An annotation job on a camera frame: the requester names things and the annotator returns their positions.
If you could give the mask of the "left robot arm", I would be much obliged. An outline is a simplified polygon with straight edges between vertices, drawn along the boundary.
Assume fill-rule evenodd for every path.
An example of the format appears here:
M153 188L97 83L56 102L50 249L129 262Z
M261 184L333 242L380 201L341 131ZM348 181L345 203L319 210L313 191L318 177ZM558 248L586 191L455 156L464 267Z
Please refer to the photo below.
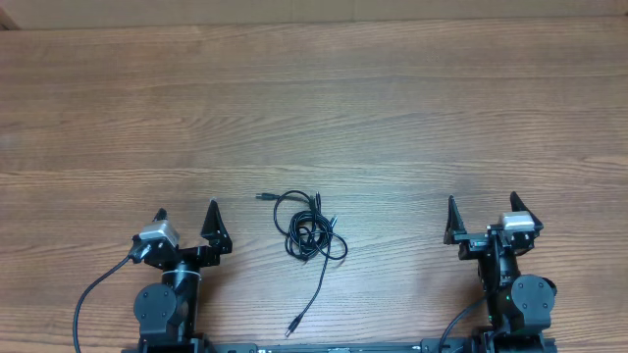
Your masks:
M130 260L161 272L161 280L142 288L133 303L139 323L138 352L210 353L216 348L196 330L203 268L218 266L233 243L216 200L209 202L200 231L205 245L182 248L180 235L161 208L132 238Z

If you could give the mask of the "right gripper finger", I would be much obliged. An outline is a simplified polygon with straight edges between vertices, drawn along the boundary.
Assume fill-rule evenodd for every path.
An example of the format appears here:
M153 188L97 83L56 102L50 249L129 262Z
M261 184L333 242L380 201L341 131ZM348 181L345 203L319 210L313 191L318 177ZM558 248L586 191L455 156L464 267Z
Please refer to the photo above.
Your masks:
M527 212L529 214L534 223L535 230L542 230L544 228L543 223L536 217L536 215L532 211L529 210L529 208L524 204L524 202L515 191L512 191L510 193L509 201L512 212Z
M444 244L458 244L466 236L466 228L460 216L453 195L447 199L447 222L445 226Z

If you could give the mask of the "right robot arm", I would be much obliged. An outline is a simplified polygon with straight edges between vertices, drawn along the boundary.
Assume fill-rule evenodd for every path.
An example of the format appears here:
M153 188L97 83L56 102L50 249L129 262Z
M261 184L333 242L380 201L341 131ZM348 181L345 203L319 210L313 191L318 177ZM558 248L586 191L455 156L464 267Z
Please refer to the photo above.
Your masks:
M544 337L550 327L557 288L553 281L523 275L517 258L534 249L544 229L516 192L509 196L511 210L486 230L466 230L455 199L447 199L444 244L458 245L458 258L476 260L484 295L448 324L438 343L440 352L555 352L555 341ZM455 325L486 304L490 324L475 328L466 338L451 339Z

